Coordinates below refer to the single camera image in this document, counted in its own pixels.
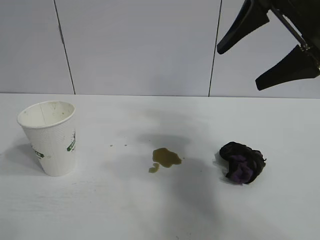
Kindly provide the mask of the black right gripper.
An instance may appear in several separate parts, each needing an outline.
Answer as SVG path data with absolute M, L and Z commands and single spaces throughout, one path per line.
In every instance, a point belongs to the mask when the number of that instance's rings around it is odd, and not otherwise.
M 298 40 L 291 52 L 256 80 L 258 90 L 320 75 L 320 2 L 318 0 L 245 0 L 233 24 L 217 44 L 224 54 L 245 36 L 267 24 L 271 10 Z

